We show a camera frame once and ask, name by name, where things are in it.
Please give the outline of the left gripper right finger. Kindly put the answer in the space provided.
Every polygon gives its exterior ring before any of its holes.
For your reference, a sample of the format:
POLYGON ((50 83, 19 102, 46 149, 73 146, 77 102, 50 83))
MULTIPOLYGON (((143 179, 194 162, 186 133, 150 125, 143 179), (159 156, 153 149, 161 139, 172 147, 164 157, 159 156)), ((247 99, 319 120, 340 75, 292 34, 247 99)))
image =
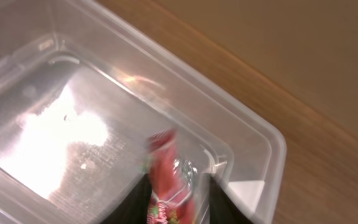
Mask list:
POLYGON ((235 206, 213 176, 209 177, 209 223, 254 224, 235 206))

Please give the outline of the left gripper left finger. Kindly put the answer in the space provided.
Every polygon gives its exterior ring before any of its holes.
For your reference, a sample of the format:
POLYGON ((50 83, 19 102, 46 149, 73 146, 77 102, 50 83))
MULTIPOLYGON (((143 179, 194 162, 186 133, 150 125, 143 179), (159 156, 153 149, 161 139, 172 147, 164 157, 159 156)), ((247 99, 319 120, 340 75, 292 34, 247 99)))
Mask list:
POLYGON ((146 224, 152 186, 147 174, 100 224, 146 224))

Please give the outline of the red snack wrapper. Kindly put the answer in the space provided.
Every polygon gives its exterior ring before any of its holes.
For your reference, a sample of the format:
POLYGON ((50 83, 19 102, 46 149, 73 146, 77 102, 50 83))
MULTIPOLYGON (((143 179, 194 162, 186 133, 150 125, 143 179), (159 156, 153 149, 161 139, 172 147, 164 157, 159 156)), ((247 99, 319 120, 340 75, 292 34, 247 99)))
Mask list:
POLYGON ((168 129, 152 135, 147 139, 147 149, 152 190, 146 223, 196 223, 193 184, 180 167, 176 131, 168 129))

